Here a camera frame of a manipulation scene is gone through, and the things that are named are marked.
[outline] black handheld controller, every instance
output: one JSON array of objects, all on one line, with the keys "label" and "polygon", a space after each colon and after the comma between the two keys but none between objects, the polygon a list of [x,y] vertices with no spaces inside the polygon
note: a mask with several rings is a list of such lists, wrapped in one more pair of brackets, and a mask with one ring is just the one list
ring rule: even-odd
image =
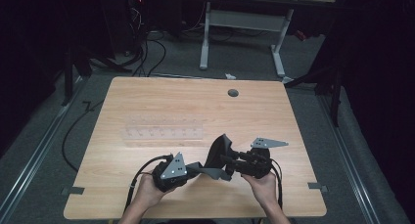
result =
[{"label": "black handheld controller", "polygon": [[156,187],[164,193],[187,183],[186,167],[183,157],[179,155],[175,158],[171,156],[166,162],[160,162],[152,172]]},{"label": "black handheld controller", "polygon": [[246,153],[238,153],[238,158],[241,160],[224,156],[221,158],[226,164],[226,172],[233,173],[237,171],[257,179],[268,174],[272,168],[272,160],[268,149],[252,148]]}]

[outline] hand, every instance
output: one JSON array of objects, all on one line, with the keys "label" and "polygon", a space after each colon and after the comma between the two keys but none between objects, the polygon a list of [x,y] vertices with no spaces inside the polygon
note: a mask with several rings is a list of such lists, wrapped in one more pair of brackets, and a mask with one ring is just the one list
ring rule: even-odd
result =
[{"label": "hand", "polygon": [[160,191],[155,185],[153,176],[145,173],[141,176],[137,194],[135,195],[132,204],[139,205],[147,210],[150,207],[157,205],[166,194],[172,191],[174,191],[174,189],[165,193]]},{"label": "hand", "polygon": [[165,193],[160,191],[155,185],[153,176],[148,173],[143,174],[134,200],[124,212],[118,224],[138,223],[149,208],[157,205],[166,194],[172,191],[174,189]]},{"label": "hand", "polygon": [[247,180],[248,183],[250,183],[254,196],[262,208],[278,203],[276,196],[275,174],[269,172],[260,179],[256,179],[246,174],[241,174],[241,176]]},{"label": "hand", "polygon": [[269,172],[260,179],[246,174],[241,174],[241,176],[250,183],[256,200],[272,224],[290,224],[290,221],[277,202],[275,174]]}]

